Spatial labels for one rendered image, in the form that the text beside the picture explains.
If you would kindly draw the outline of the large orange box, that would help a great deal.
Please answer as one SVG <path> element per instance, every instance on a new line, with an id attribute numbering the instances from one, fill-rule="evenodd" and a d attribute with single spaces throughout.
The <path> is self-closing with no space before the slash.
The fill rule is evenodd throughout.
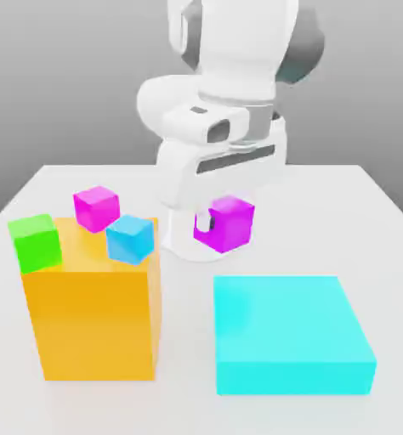
<path id="1" fill-rule="evenodd" d="M 55 220 L 62 264 L 22 275 L 48 381 L 152 381 L 162 326 L 160 253 L 110 259 L 105 233 Z"/>

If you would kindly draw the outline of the small magenta cube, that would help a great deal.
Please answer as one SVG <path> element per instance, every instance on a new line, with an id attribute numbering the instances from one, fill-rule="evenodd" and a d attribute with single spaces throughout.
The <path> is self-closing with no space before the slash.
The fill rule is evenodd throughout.
<path id="1" fill-rule="evenodd" d="M 207 232 L 197 228 L 195 217 L 195 240 L 219 253 L 232 251 L 250 241 L 255 205 L 228 195 L 215 200 L 208 210 L 211 222 Z"/>
<path id="2" fill-rule="evenodd" d="M 119 196 L 103 186 L 77 192 L 73 200 L 77 223 L 93 234 L 121 216 Z"/>

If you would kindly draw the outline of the small green cube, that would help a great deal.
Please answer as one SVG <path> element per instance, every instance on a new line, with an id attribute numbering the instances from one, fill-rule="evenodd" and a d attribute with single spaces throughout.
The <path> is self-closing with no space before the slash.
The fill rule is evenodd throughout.
<path id="1" fill-rule="evenodd" d="M 22 274 L 62 263 L 59 232 L 50 215 L 10 221 L 8 228 Z"/>

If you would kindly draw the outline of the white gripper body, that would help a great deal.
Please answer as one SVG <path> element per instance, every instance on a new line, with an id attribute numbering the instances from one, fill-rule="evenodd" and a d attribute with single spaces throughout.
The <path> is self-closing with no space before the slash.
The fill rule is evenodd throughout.
<path id="1" fill-rule="evenodd" d="M 159 197 L 170 208 L 203 208 L 221 196 L 247 194 L 269 183 L 286 159 L 282 116 L 271 122 L 268 138 L 244 148 L 165 140 L 156 159 Z"/>

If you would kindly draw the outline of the small blue cube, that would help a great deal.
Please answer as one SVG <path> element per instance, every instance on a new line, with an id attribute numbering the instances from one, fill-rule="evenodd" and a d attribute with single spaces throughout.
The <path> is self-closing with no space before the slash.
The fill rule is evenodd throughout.
<path id="1" fill-rule="evenodd" d="M 151 219 L 122 215 L 105 231 L 108 257 L 140 265 L 155 248 L 154 222 Z"/>

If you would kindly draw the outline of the large cyan box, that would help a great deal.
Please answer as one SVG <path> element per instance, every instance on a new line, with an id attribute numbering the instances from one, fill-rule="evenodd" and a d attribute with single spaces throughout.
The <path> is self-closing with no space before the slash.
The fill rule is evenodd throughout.
<path id="1" fill-rule="evenodd" d="M 213 280 L 219 395 L 367 395 L 377 359 L 335 276 Z"/>

